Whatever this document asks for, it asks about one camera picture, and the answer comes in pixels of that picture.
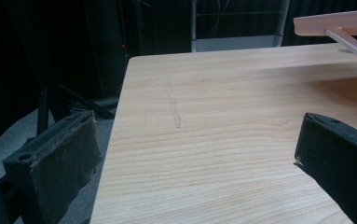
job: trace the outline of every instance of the wood grain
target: wood grain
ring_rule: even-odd
[[[306,112],[357,128],[338,44],[130,60],[91,223],[350,223],[293,166]]]

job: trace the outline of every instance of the floor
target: floor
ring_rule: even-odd
[[[53,124],[53,118],[49,116],[50,123]],[[2,160],[11,153],[19,149],[31,137],[36,134],[36,118],[37,110],[33,111],[24,118],[18,120],[0,137],[0,177],[4,175]],[[108,147],[109,136],[114,121],[112,119],[98,119],[97,121],[97,138],[100,146],[102,157],[104,157]],[[103,168],[103,161],[97,167],[98,171]],[[89,223],[91,212],[94,205],[94,200],[99,186],[101,172],[96,173],[91,181],[84,187],[75,200],[71,203],[70,208],[61,224],[86,224]]]

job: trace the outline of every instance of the light wood surface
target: light wood surface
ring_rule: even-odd
[[[342,46],[131,59],[91,223],[350,223],[293,165],[306,112],[357,128]]]

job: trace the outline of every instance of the pencil mark on table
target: pencil mark on table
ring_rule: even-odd
[[[175,127],[180,129],[181,128],[181,115],[178,113],[177,102],[173,98],[174,92],[172,90],[172,84],[170,83],[170,81],[166,81],[165,88],[166,88],[167,96],[169,97],[169,103],[170,103],[170,108],[172,109],[172,117],[175,122]]]

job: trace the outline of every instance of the pink object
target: pink object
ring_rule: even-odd
[[[357,11],[294,18],[297,35],[328,35],[357,54]]]

